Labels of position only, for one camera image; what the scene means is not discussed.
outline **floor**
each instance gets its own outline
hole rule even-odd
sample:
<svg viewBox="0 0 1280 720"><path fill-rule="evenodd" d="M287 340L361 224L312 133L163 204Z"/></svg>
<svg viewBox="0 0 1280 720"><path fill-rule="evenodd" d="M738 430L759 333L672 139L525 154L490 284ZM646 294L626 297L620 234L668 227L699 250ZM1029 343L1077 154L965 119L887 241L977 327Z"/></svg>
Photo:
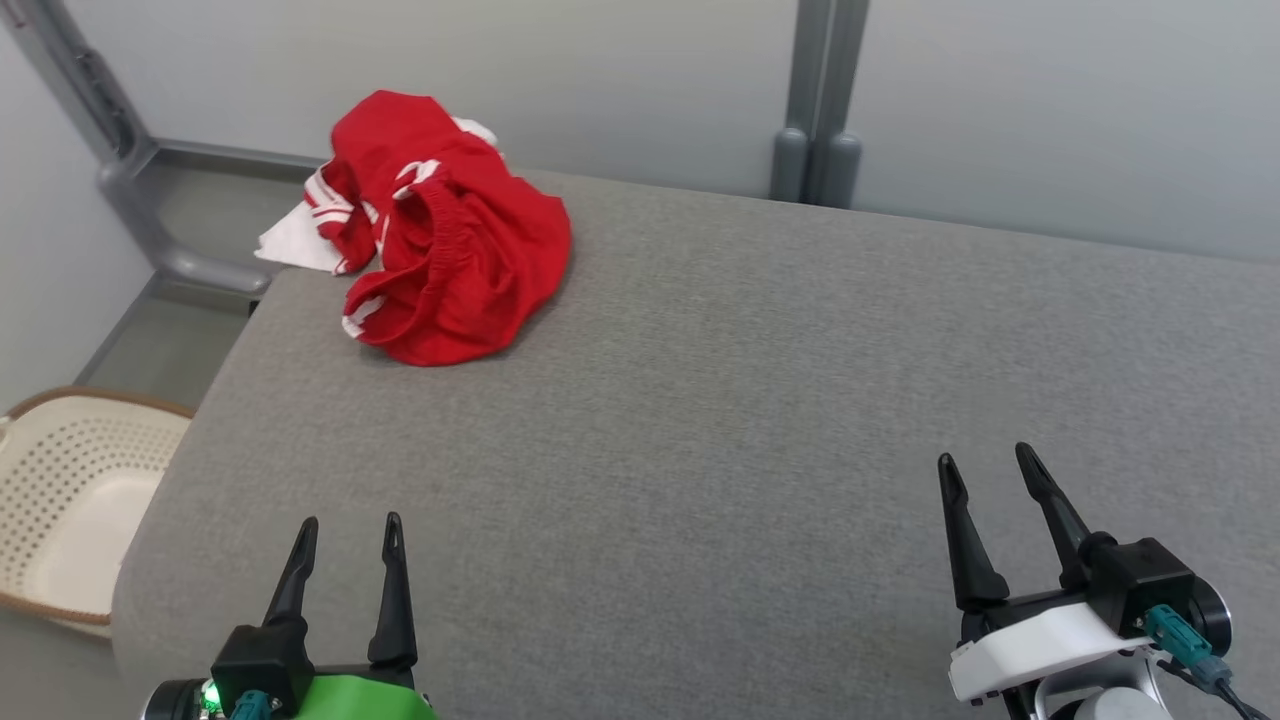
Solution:
<svg viewBox="0 0 1280 720"><path fill-rule="evenodd" d="M257 236L301 200L297 169L163 159L140 182L186 245L256 265ZM248 322L250 299L159 284L140 299L87 384L198 407ZM132 720L108 642L0 609L0 698L5 717Z"/></svg>

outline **white plastic basket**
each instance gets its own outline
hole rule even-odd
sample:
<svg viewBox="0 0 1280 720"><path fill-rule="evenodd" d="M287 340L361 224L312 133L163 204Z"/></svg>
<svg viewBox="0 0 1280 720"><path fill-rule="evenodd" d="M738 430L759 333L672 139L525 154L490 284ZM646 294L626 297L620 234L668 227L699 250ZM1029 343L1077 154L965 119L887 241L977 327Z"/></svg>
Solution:
<svg viewBox="0 0 1280 720"><path fill-rule="evenodd" d="M120 562L191 415L67 387L0 418L0 605L110 637Z"/></svg>

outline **gray fabric surface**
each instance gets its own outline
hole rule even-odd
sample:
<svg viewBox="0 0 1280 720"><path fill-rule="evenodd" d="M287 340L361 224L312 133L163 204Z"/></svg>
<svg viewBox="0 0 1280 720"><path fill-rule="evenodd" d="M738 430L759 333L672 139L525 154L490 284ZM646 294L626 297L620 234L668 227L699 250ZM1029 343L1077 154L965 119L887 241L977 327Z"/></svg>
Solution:
<svg viewBox="0 0 1280 720"><path fill-rule="evenodd" d="M308 514L312 659L362 659L398 510L447 720L998 717L950 693L934 462L1014 592L1050 589L1027 439L1094 529L1217 585L1239 692L1280 711L1277 269L531 179L576 249L500 357L397 365L342 332L346 281L280 275L123 568L134 692L261 619Z"/></svg>

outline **white wall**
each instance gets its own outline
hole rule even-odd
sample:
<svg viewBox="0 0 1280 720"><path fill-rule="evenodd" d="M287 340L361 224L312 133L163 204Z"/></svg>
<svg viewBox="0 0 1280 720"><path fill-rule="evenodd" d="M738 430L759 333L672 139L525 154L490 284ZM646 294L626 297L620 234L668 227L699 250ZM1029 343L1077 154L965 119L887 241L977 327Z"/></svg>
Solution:
<svg viewBox="0 0 1280 720"><path fill-rule="evenodd" d="M1280 3L873 0L858 209L1280 261Z"/></svg>
<svg viewBox="0 0 1280 720"><path fill-rule="evenodd" d="M76 379L151 266L93 184L97 160L0 32L0 413Z"/></svg>
<svg viewBox="0 0 1280 720"><path fill-rule="evenodd" d="M796 0L68 0L160 138L324 156L378 88L516 167L765 195Z"/></svg>

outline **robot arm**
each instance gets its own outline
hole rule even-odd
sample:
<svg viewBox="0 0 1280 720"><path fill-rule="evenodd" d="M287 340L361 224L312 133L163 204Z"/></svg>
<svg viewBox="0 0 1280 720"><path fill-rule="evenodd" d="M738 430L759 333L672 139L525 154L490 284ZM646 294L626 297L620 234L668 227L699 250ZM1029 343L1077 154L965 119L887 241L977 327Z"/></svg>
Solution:
<svg viewBox="0 0 1280 720"><path fill-rule="evenodd" d="M306 651L302 594L315 568L319 523L307 518L260 626L241 625L210 670L211 679L169 680L151 694L142 720L435 720L413 688L417 641L399 515L387 515L378 628L367 665L316 667Z"/></svg>
<svg viewBox="0 0 1280 720"><path fill-rule="evenodd" d="M942 455L951 577L964 614L950 669L956 698L982 705L1000 697L1014 720L1165 720L1160 667L1222 697L1247 720L1266 720L1230 689L1220 659L1231 647L1231 618L1217 592L1153 538L1121 544L1089 532L1032 446L1019 443L1016 455L1053 538L1061 587L1009 597L969 515L960 470ZM1050 715L1050 697L1087 688L1101 692Z"/></svg>

